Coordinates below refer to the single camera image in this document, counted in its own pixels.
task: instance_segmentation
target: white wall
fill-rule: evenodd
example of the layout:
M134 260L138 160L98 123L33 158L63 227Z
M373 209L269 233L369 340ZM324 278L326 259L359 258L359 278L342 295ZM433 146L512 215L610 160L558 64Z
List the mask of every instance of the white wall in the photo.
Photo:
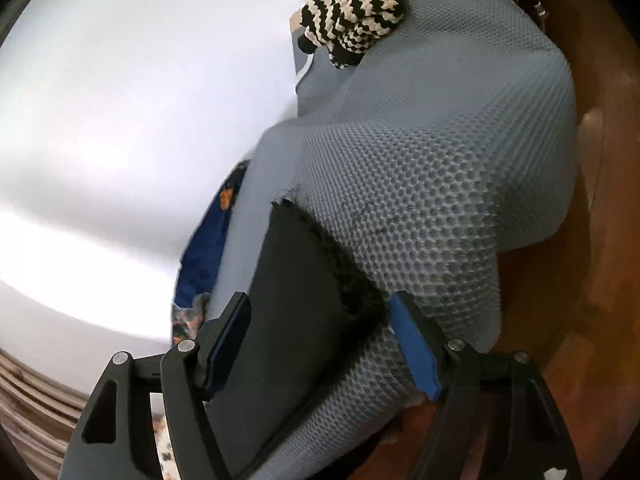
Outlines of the white wall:
M84 392L115 351L166 349L190 235L294 113L299 6L28 5L0 48L0 347Z

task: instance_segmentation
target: wooden floor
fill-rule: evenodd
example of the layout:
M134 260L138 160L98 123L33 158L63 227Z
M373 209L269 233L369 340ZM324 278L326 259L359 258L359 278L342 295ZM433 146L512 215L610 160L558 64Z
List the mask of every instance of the wooden floor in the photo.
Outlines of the wooden floor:
M37 478L58 478L84 403L0 351L0 424Z
M498 349L540 364L597 480L640 419L640 50L607 0L542 1L574 76L580 173L559 232L500 258ZM406 410L398 442L352 480L407 478L432 416L430 403Z

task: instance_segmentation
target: metal screw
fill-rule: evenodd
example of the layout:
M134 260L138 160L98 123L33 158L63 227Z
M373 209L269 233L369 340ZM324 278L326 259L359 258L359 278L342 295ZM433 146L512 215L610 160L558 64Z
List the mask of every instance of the metal screw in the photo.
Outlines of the metal screw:
M185 339L178 343L178 352L190 352L196 346L196 342L193 339Z
M118 352L113 356L113 358L111 358L111 361L113 361L113 364L115 365L121 365L126 363L127 359L129 359L129 354L126 352Z
M525 365L529 361L531 361L529 354L527 354L526 352L516 352L513 355L513 358L516 359L516 361L519 362L521 365Z
M465 342L462 339L452 339L447 343L447 346L451 348L454 352L462 352L465 349Z

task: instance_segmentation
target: black plastic bracket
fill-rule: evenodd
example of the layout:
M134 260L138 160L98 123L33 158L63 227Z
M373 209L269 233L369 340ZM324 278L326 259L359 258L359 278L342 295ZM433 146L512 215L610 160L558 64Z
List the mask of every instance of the black plastic bracket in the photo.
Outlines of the black plastic bracket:
M196 340L162 355L114 355L76 425L60 480L162 480L151 392L163 394L182 480L230 480L203 402L224 388L250 320L251 303L237 292Z
M458 480L471 445L480 392L496 396L478 480L582 480L574 444L540 372L524 352L480 354L447 340L411 295L397 292L437 366L444 393L410 480Z

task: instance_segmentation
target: crocheted fabric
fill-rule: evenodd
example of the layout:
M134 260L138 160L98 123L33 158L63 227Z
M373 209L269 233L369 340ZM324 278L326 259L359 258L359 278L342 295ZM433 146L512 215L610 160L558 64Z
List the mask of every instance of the crocheted fabric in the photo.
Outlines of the crocheted fabric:
M325 46L337 68L357 65L401 20L402 0L311 0L302 8L298 46L307 54Z

